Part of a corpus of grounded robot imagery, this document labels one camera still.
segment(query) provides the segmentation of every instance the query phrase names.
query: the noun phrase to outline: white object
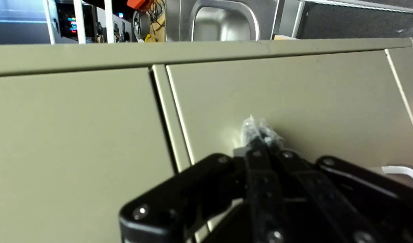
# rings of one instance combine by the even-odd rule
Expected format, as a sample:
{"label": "white object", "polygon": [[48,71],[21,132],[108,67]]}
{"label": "white object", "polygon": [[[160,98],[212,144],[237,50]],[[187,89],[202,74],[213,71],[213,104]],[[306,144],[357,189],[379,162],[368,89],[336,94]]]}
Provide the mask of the white object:
{"label": "white object", "polygon": [[240,145],[247,145],[251,140],[260,137],[267,145],[284,145],[284,140],[272,128],[270,128],[264,120],[256,122],[256,120],[249,114],[243,121],[243,128],[240,132]]}
{"label": "white object", "polygon": [[384,174],[403,174],[413,179],[413,168],[407,166],[382,166]]}
{"label": "white object", "polygon": [[106,16],[106,37],[108,37],[108,43],[114,43],[112,0],[104,0],[104,10],[105,10],[105,16]]}
{"label": "white object", "polygon": [[294,8],[297,8],[297,12],[287,9],[288,13],[295,12],[294,24],[293,24],[293,29],[291,29],[291,37],[297,37],[297,33],[298,33],[298,29],[299,29],[299,25],[301,25],[301,18],[302,18],[305,2],[317,2],[317,4],[324,4],[324,5],[341,5],[341,6],[372,9],[372,10],[413,13],[413,8],[378,4],[378,2],[369,2],[369,1],[363,1],[363,0],[303,0],[303,1],[299,1],[298,5],[294,5]]}
{"label": "white object", "polygon": [[46,14],[48,40],[50,40],[50,44],[55,44],[55,35],[54,35],[52,21],[50,20],[50,9],[48,9],[47,0],[43,0],[43,8],[44,8],[44,14]]}
{"label": "white object", "polygon": [[[105,9],[97,6],[95,10],[97,10],[97,21],[100,21],[101,27],[108,28],[108,17],[106,17]],[[113,21],[109,21],[109,23],[113,24],[113,29],[114,29],[114,24],[116,24],[117,28],[118,28],[120,31],[124,29],[122,25],[125,25],[125,31],[131,31],[131,28],[132,28],[132,27],[131,27],[131,21],[126,21],[126,20],[124,20],[124,18],[120,18],[120,17],[116,16],[116,14],[112,14],[112,17],[113,17]]]}
{"label": "white object", "polygon": [[73,0],[73,5],[74,5],[75,25],[77,25],[77,39],[79,44],[85,44],[86,33],[85,33],[82,1]]}

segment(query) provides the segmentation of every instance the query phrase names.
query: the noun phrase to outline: beige cabinet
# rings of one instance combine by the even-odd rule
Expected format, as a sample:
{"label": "beige cabinet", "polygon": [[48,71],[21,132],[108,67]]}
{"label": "beige cabinet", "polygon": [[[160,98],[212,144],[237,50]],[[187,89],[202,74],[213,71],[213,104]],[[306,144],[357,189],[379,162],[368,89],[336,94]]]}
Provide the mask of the beige cabinet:
{"label": "beige cabinet", "polygon": [[147,68],[0,77],[0,241],[118,241],[171,174]]}
{"label": "beige cabinet", "polygon": [[329,153],[364,167],[413,164],[413,120],[391,64],[384,50],[372,50],[167,71],[191,163],[230,153],[252,114],[309,160]]}

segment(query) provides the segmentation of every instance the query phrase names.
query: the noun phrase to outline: sink basin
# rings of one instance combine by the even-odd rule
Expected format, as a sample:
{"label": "sink basin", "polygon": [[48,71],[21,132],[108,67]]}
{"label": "sink basin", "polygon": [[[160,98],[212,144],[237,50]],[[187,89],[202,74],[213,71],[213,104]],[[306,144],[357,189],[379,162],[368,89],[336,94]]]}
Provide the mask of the sink basin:
{"label": "sink basin", "polygon": [[253,40],[248,18],[239,10],[202,6],[194,17],[193,40]]}
{"label": "sink basin", "polygon": [[166,2],[166,40],[271,39],[282,0],[171,0]]}

